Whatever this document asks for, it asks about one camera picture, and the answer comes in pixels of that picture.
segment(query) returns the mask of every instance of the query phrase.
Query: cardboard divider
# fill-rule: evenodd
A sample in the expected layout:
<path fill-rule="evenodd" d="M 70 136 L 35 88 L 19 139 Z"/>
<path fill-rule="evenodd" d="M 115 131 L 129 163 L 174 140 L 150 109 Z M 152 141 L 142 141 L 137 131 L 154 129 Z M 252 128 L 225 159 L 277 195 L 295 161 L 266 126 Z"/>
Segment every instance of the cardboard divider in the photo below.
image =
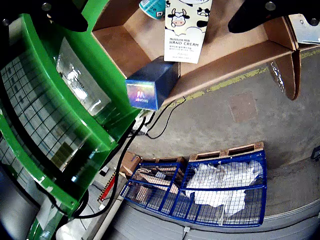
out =
<path fill-rule="evenodd" d="M 117 8 L 115 1 L 109 1 L 95 26 L 100 29 L 92 33 L 128 77 L 164 54 L 165 21 L 148 17 L 137 9 L 134 0 L 121 0 L 121 4 L 131 10 L 116 16 L 111 14 Z M 242 2 L 213 1 L 199 62 L 181 63 L 181 78 L 164 104 L 261 64 L 291 56 L 295 43 L 284 18 L 274 19 L 245 33 L 228 31 L 228 21 Z M 293 100 L 297 94 L 295 75 L 298 74 L 294 72 L 292 57 L 279 61 L 283 78 L 290 86 L 286 89 L 287 96 Z"/>
<path fill-rule="evenodd" d="M 272 41 L 265 41 L 221 57 L 182 76 L 164 104 L 291 53 L 292 51 L 288 48 Z"/>

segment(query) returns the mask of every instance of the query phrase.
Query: blue wire basket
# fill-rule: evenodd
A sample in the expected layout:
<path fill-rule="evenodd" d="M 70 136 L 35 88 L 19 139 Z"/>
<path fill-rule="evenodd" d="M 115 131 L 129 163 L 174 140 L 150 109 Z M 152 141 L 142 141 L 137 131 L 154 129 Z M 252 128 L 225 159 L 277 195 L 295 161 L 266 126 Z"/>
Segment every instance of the blue wire basket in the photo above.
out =
<path fill-rule="evenodd" d="M 121 195 L 128 201 L 162 215 L 169 215 L 184 178 L 180 162 L 140 163 Z"/>
<path fill-rule="evenodd" d="M 265 152 L 189 162 L 169 213 L 175 219 L 220 227 L 257 227 L 267 197 Z"/>
<path fill-rule="evenodd" d="M 267 197 L 265 151 L 181 163 L 140 163 L 121 195 L 161 215 L 216 227 L 258 227 Z"/>

